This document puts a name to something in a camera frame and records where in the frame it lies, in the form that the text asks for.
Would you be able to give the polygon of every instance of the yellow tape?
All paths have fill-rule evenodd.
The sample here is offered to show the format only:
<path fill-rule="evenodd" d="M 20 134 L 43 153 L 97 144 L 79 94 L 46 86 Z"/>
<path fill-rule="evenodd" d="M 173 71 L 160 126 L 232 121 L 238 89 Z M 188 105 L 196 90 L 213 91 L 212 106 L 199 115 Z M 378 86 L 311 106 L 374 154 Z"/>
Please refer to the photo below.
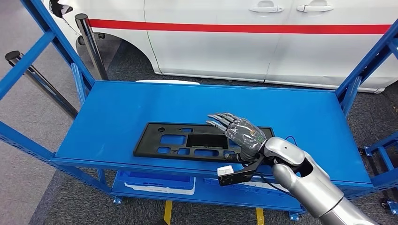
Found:
<path fill-rule="evenodd" d="M 264 225 L 264 211 L 262 208 L 256 208 L 257 225 Z"/>
<path fill-rule="evenodd" d="M 164 221 L 166 221 L 166 223 L 168 225 L 171 224 L 171 206 L 173 204 L 172 200 L 167 200 L 166 201 L 166 205 L 164 207 Z"/>

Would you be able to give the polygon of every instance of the robot finger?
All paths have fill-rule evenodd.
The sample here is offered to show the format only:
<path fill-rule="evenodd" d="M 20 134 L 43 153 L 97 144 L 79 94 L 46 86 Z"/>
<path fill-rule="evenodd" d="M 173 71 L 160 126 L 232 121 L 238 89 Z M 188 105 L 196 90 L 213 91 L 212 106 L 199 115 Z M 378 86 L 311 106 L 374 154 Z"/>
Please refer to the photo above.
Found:
<path fill-rule="evenodd" d="M 232 123 L 233 121 L 235 121 L 236 119 L 231 117 L 230 115 L 228 115 L 227 113 L 216 113 L 217 116 L 220 116 L 226 120 L 228 120 L 230 123 Z"/>
<path fill-rule="evenodd" d="M 239 117 L 235 116 L 235 115 L 234 115 L 234 114 L 232 114 L 232 113 L 226 112 L 226 113 L 224 113 L 224 114 L 226 114 L 226 115 L 228 115 L 228 116 L 232 117 L 234 120 L 237 120 L 237 119 L 239 119 Z"/>
<path fill-rule="evenodd" d="M 210 124 L 210 125 L 212 125 L 212 126 L 215 126 L 216 128 L 222 130 L 223 132 L 225 132 L 225 131 L 227 130 L 227 127 L 225 127 L 225 126 L 223 126 L 223 125 L 221 125 L 221 124 L 219 124 L 219 123 L 217 123 L 217 122 L 215 122 L 215 121 L 206 120 L 206 123 L 207 123 L 207 124 Z"/>
<path fill-rule="evenodd" d="M 217 114 L 210 114 L 210 115 L 208 115 L 208 117 L 217 120 L 218 122 L 220 122 L 225 127 L 228 127 L 230 125 L 230 123 L 231 123 L 229 120 L 227 120 L 227 119 L 225 119 L 225 118 L 223 118 L 221 116 L 218 116 Z"/>

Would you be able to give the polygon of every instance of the gray carpet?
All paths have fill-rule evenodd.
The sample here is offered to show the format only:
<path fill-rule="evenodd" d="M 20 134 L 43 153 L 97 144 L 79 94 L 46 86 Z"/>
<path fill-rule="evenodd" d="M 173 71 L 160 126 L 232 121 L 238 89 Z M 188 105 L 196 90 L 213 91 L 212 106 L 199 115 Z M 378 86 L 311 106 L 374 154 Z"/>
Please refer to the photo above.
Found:
<path fill-rule="evenodd" d="M 155 75 L 143 54 L 126 42 L 121 43 L 108 68 L 108 75 L 112 80 L 125 81 L 178 79 L 205 84 L 281 86 Z M 390 86 L 379 95 L 366 93 L 357 95 L 348 121 L 359 147 L 371 145 L 398 130 L 396 105 L 398 105 L 398 84 Z M 389 153 L 394 165 L 397 166 L 397 152 L 389 150 Z M 380 165 L 377 155 L 374 157 L 375 166 L 372 166 L 373 164 L 368 161 L 367 157 L 363 158 L 371 174 L 383 171 L 384 167 Z M 94 170 L 86 171 L 96 176 Z M 112 182 L 115 172 L 107 171 L 106 175 L 109 184 Z M 380 206 L 379 200 L 385 197 L 392 198 L 394 194 L 392 191 L 376 193 L 358 198 L 354 203 L 375 221 L 384 225 L 393 225 L 396 224 L 398 217 L 384 210 Z M 56 172 L 30 224 L 151 225 L 162 219 L 163 213 L 164 201 L 124 198 L 122 205 L 115 205 L 109 196 L 99 193 L 61 172 Z M 320 224 L 317 219 L 313 219 L 309 215 L 303 215 L 300 222 L 291 222 L 286 212 L 274 210 L 264 210 L 264 218 L 267 225 Z M 255 225 L 257 220 L 255 209 L 173 202 L 171 223 L 173 225 Z"/>

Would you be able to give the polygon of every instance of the black panel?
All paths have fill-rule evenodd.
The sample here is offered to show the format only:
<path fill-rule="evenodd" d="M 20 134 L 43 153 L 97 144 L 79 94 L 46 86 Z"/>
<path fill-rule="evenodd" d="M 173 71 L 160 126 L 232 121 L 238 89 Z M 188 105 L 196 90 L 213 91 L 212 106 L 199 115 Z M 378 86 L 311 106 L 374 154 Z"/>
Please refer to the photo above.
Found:
<path fill-rule="evenodd" d="M 266 138 L 270 127 L 260 127 Z M 240 147 L 210 125 L 148 123 L 134 149 L 134 156 L 225 162 L 225 153 L 239 153 Z"/>

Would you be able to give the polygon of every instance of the robotic arm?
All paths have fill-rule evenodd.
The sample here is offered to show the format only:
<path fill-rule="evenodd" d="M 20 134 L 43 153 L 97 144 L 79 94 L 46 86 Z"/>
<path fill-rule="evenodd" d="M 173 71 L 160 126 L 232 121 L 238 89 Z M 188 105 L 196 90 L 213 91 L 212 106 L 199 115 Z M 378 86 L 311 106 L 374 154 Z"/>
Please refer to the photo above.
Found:
<path fill-rule="evenodd" d="M 325 225 L 377 225 L 348 201 L 329 175 L 305 151 L 289 141 L 271 137 L 245 118 L 231 113 L 209 115 L 206 121 L 241 146 L 241 152 L 226 154 L 230 162 L 249 164 L 243 170 L 219 174 L 221 186 L 250 181 L 261 164 L 272 167 L 275 180 L 287 189 L 315 218 Z"/>

